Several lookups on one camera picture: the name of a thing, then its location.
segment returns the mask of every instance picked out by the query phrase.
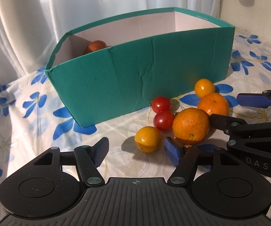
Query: floral tablecloth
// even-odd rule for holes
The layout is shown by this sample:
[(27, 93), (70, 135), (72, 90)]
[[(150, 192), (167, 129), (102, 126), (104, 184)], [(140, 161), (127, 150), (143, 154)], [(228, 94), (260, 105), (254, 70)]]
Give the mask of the floral tablecloth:
[[(257, 35), (237, 31), (227, 77), (215, 85), (216, 91), (228, 100), (232, 116), (243, 118), (249, 124), (271, 121), (271, 107), (242, 108), (236, 100), (240, 92), (261, 93), (271, 89), (271, 46)], [(182, 109), (197, 106), (199, 98), (192, 92), (176, 100)], [(110, 141), (109, 153), (98, 168), (106, 181), (111, 176), (163, 176), (167, 179), (174, 167), (164, 148), (144, 154), (134, 145), (137, 130), (153, 125), (153, 117), (150, 108), (145, 108), (81, 128), (59, 99), (44, 68), (8, 85), (0, 85), (0, 183), (51, 146), (72, 151), (83, 144), (93, 145), (101, 137), (108, 137)], [(217, 130), (201, 144), (225, 147), (227, 140), (228, 136)], [(64, 171), (77, 176), (73, 167), (64, 167)], [(199, 167), (197, 176), (206, 171)], [(0, 220), (4, 216), (5, 211), (0, 206)]]

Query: green box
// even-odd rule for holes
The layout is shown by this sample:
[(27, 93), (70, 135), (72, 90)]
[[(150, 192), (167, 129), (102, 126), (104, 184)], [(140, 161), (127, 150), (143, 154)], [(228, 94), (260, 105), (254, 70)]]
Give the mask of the green box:
[[(122, 14), (66, 33), (45, 73), (72, 117), (88, 127), (226, 77), (235, 27), (172, 7)], [(82, 56), (94, 40), (108, 48)]]

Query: curtain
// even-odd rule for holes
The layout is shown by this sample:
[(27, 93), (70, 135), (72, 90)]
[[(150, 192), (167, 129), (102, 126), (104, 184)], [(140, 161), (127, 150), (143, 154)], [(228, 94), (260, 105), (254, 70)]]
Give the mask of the curtain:
[(0, 83), (43, 67), (59, 39), (84, 24), (178, 6), (219, 17), (220, 0), (0, 0)]

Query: bolt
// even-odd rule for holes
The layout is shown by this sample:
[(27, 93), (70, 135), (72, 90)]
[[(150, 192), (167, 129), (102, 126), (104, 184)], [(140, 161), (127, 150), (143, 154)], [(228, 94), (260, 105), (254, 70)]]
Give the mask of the bolt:
[(234, 145), (234, 144), (236, 144), (236, 141), (235, 141), (235, 140), (233, 140), (233, 139), (232, 139), (232, 140), (230, 140), (230, 141), (228, 142), (228, 145), (229, 145), (229, 146), (232, 146), (232, 145)]
[(170, 181), (175, 184), (181, 184), (185, 182), (185, 179), (181, 176), (174, 176), (170, 179)]
[(92, 176), (89, 179), (87, 179), (87, 182), (90, 184), (98, 184), (98, 183), (102, 182), (102, 179), (97, 176)]

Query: orange fruit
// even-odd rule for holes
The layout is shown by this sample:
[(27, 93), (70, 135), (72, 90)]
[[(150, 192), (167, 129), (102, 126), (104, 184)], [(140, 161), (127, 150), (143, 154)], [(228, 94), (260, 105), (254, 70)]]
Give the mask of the orange fruit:
[(204, 96), (197, 105), (198, 109), (205, 111), (209, 116), (211, 114), (229, 115), (228, 101), (219, 93), (210, 93)]
[(208, 79), (200, 79), (195, 83), (194, 90), (199, 98), (202, 98), (210, 93), (215, 92), (213, 83)]
[(155, 127), (143, 127), (137, 131), (134, 137), (136, 147), (144, 153), (150, 153), (157, 150), (161, 140), (162, 137), (160, 131)]
[(91, 42), (87, 48), (85, 49), (85, 51), (83, 52), (83, 55), (88, 54), (88, 53), (92, 53), (94, 51), (98, 51), (100, 49), (106, 48), (106, 43), (101, 41), (101, 40), (96, 40)]
[(194, 144), (206, 137), (209, 127), (209, 118), (202, 110), (188, 108), (177, 114), (172, 131), (183, 143)]

